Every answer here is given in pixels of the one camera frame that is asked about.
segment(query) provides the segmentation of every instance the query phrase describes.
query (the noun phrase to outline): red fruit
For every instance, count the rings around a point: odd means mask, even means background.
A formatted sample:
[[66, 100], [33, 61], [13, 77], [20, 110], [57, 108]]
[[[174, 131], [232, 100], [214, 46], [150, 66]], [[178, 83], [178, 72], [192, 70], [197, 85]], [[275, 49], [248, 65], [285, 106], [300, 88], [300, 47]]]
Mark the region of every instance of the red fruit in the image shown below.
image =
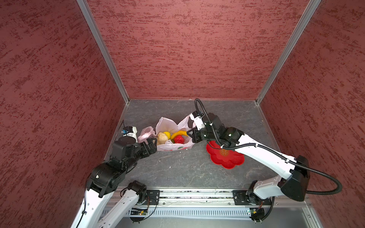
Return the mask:
[[181, 135], [178, 135], [174, 138], [174, 142], [184, 144], [185, 139]]

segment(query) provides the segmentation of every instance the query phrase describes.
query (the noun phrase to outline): gray surface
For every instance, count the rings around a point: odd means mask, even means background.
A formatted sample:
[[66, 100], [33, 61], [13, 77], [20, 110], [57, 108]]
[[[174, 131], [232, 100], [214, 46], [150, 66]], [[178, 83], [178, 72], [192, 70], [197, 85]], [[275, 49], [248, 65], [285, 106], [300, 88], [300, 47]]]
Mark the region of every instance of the gray surface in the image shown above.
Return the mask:
[[[203, 104], [207, 112], [217, 115], [226, 127], [238, 128], [262, 144], [274, 146], [253, 101], [203, 101]], [[143, 128], [155, 128], [161, 117], [179, 123], [194, 110], [193, 100], [131, 100], [124, 123], [136, 126], [139, 136]], [[138, 166], [126, 175], [120, 186], [138, 180], [150, 188], [248, 188], [253, 180], [277, 175], [248, 156], [245, 156], [244, 164], [225, 169], [210, 160], [205, 147], [206, 141], [202, 141], [191, 150], [158, 151], [139, 160]]]
[[183, 218], [153, 218], [150, 217], [140, 223], [132, 224], [128, 217], [124, 217], [116, 228], [221, 228], [221, 227], [245, 227], [245, 228], [309, 228], [308, 222], [301, 208], [273, 208], [271, 214], [262, 224], [247, 220], [225, 219], [183, 219]]

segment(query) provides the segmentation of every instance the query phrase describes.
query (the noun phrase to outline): yellow fruit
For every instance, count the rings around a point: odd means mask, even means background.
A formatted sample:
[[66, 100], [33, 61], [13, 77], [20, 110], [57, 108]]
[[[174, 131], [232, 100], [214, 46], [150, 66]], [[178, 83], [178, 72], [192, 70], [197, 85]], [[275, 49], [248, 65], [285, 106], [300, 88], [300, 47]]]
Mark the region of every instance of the yellow fruit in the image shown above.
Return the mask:
[[178, 132], [176, 132], [176, 133], [174, 133], [174, 134], [172, 134], [172, 136], [170, 137], [170, 139], [174, 139], [176, 136], [178, 136], [178, 135], [185, 135], [185, 136], [188, 136], [188, 134], [186, 134], [186, 131], [178, 131]]
[[168, 132], [168, 131], [164, 131], [164, 133], [167, 135], [167, 137], [170, 139], [171, 138], [171, 134], [170, 134], [170, 132]]

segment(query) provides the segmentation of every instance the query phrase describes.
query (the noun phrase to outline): metal bracket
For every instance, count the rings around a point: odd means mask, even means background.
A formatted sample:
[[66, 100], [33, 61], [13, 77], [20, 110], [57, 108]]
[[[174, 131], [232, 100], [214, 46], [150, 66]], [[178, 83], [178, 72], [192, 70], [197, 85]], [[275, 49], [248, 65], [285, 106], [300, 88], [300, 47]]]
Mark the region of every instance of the metal bracket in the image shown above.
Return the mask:
[[[235, 205], [250, 205], [249, 202], [245, 200], [246, 190], [233, 190], [233, 200]], [[262, 205], [271, 205], [271, 199], [267, 198], [262, 201]]]
[[[160, 200], [160, 190], [148, 190], [147, 189], [147, 193], [146, 193], [149, 198], [150, 198], [150, 205], [158, 205], [158, 201]], [[147, 205], [147, 200], [145, 200], [143, 203], [141, 203], [140, 205]]]

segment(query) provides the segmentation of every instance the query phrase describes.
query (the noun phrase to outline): white plastic bag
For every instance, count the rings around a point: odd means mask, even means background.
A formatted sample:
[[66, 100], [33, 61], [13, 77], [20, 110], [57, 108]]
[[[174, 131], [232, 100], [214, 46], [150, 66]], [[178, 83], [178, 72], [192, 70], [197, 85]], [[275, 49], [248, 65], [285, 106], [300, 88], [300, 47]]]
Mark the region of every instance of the white plastic bag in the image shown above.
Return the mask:
[[[147, 142], [148, 138], [157, 137], [156, 133], [168, 131], [172, 134], [179, 130], [188, 131], [190, 128], [188, 127], [189, 116], [185, 117], [179, 124], [176, 124], [173, 120], [161, 117], [158, 124], [156, 125], [156, 132], [153, 130], [153, 127], [146, 127], [142, 129], [140, 137], [138, 137], [138, 143]], [[184, 150], [191, 149], [194, 145], [193, 139], [188, 136], [182, 136], [185, 139], [184, 144], [174, 143], [174, 144], [161, 144], [157, 146], [157, 151], [173, 151], [173, 150]]]

